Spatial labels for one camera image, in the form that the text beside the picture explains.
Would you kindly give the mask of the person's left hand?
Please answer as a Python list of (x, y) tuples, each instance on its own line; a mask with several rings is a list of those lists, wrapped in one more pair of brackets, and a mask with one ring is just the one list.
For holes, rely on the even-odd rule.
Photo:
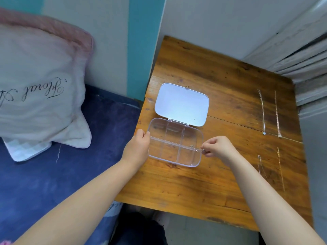
[(140, 169), (149, 156), (149, 145), (143, 143), (145, 133), (144, 130), (138, 129), (123, 150), (121, 161), (135, 169)]

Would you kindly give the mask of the person's right hand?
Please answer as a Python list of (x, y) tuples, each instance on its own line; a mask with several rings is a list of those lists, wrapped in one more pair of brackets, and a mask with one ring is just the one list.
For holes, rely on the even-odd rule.
[(201, 150), (206, 148), (215, 148), (216, 157), (221, 159), (228, 166), (234, 166), (240, 159), (240, 154), (226, 136), (216, 136), (205, 141), (201, 145)]

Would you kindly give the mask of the clear plastic compartment box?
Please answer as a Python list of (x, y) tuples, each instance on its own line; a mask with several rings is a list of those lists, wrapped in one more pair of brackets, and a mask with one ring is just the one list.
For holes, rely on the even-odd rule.
[(209, 98), (189, 89), (164, 83), (159, 89), (153, 118), (148, 131), (151, 134), (149, 157), (175, 165), (197, 167), (201, 161), (204, 142), (202, 127), (207, 119)]

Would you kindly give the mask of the person's right forearm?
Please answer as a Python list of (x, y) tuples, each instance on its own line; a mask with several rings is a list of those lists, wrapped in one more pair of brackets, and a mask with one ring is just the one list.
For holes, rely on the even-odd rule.
[(266, 245), (326, 245), (243, 156), (230, 156), (228, 165)]

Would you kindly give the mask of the person's left forearm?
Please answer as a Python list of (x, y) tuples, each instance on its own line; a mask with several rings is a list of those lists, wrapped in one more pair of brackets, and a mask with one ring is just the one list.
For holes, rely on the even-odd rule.
[(146, 159), (121, 159), (49, 211), (13, 245), (84, 245)]

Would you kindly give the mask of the blue bed sheet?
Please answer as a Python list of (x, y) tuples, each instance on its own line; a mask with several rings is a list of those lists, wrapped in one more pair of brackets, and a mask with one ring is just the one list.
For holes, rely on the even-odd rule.
[(81, 107), (92, 141), (78, 149), (60, 143), (24, 162), (15, 162), (0, 138), (0, 243), (14, 242), (51, 209), (116, 164), (132, 138), (137, 101), (86, 86)]

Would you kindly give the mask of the person's dark trousers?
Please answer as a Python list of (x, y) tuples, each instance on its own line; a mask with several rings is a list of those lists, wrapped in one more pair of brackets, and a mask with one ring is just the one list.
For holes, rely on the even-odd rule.
[(122, 214), (108, 245), (168, 245), (165, 228), (169, 216), (155, 212), (151, 219), (139, 212)]

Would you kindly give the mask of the white pillow with pink edge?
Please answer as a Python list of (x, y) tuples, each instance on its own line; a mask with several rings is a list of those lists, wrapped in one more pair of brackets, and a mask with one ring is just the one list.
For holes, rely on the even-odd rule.
[(75, 25), (0, 7), (0, 137), (88, 148), (81, 106), (93, 45)]

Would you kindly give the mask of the white checked pillow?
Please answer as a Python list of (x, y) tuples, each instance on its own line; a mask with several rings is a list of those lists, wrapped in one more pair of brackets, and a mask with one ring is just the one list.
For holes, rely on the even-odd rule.
[(2, 140), (15, 162), (27, 161), (48, 150), (52, 142), (37, 142), (2, 137)]

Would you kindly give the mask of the white window shutters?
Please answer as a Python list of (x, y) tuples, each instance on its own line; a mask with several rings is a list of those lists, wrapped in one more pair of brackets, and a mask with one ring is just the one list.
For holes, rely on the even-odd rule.
[(327, 104), (327, 0), (317, 1), (243, 61), (290, 78), (297, 106)]

